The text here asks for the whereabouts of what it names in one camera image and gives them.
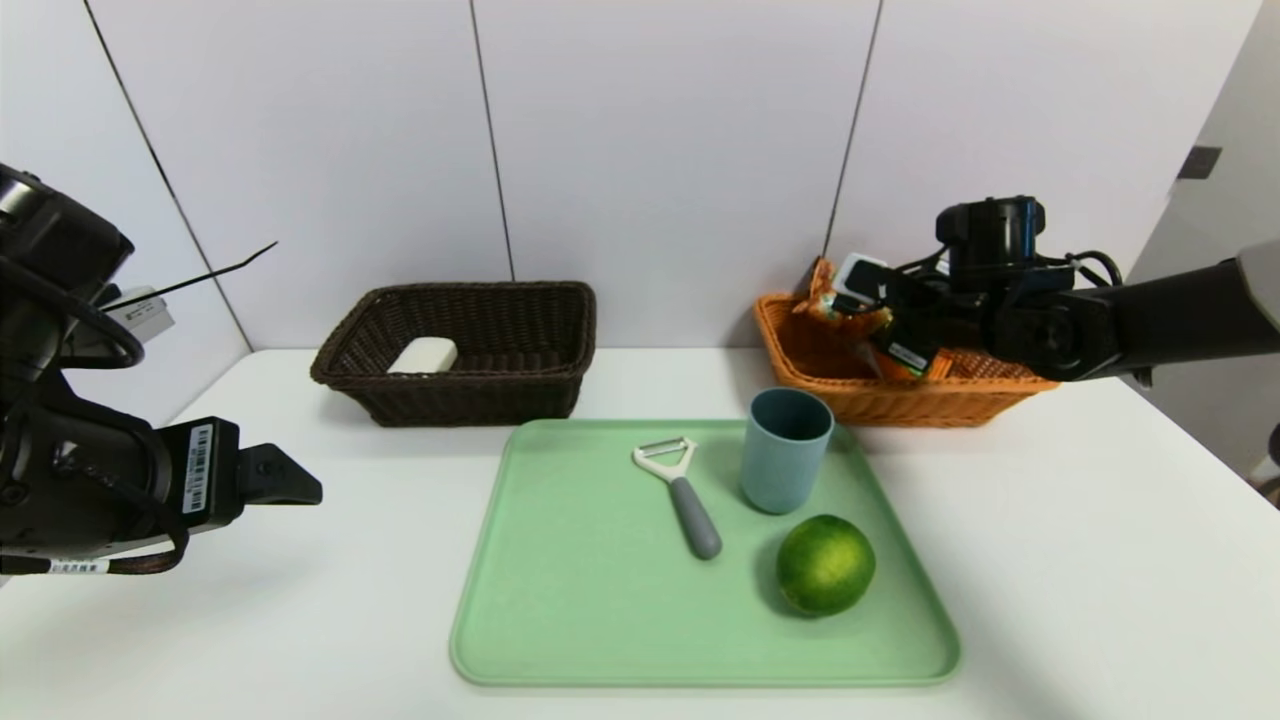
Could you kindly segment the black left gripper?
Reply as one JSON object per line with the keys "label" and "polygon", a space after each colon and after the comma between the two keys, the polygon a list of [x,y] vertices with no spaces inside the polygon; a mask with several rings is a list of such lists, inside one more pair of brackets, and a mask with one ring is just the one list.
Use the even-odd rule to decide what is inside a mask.
{"label": "black left gripper", "polygon": [[216,418],[156,429],[87,400],[63,398],[38,428],[49,452],[35,482],[40,559],[96,559],[163,543],[169,534],[156,506],[197,534],[236,520],[243,503],[323,502],[320,480],[284,450],[273,443],[239,450],[238,429]]}

